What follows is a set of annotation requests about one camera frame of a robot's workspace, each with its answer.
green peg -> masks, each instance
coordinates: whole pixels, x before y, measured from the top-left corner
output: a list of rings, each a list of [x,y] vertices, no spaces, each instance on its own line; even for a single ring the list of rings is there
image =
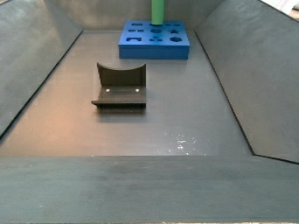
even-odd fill
[[[152,0],[152,25],[164,23],[164,0]]]

bin floor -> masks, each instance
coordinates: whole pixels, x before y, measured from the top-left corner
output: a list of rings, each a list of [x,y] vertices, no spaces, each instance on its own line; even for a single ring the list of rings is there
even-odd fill
[[[0,157],[251,156],[193,33],[188,60],[120,59],[118,31],[85,31],[6,131]],[[98,111],[96,63],[146,63],[146,108]]]

blue block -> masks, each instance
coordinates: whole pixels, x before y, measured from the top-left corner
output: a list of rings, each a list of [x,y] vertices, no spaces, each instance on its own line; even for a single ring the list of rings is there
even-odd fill
[[[190,43],[181,22],[129,20],[117,46],[120,59],[186,60]]]

dark gray bracket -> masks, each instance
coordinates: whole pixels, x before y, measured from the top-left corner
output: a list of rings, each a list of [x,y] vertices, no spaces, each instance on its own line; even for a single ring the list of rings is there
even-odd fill
[[[97,107],[137,106],[145,107],[145,64],[120,70],[97,63],[101,88],[97,100],[90,103]]]

metal surface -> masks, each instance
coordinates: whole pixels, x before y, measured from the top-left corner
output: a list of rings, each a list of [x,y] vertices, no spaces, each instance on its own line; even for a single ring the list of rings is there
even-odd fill
[[[150,0],[53,0],[84,30],[121,31],[126,20],[150,20]],[[169,0],[164,20],[180,20],[193,30],[221,0]]]
[[[299,166],[261,157],[0,158],[2,223],[299,222]]]
[[[0,4],[5,4],[6,2],[9,2],[10,0],[0,0]]]
[[[121,70],[97,63],[100,90],[96,101],[98,107],[114,105],[145,106],[145,64]]]
[[[117,57],[120,31],[84,32],[1,139],[1,157],[251,156],[219,80],[193,33],[188,60]],[[146,64],[144,113],[98,113],[96,63]]]
[[[299,25],[257,0],[227,0],[196,29],[257,155],[299,162]]]
[[[0,6],[0,136],[81,29],[50,1]]]

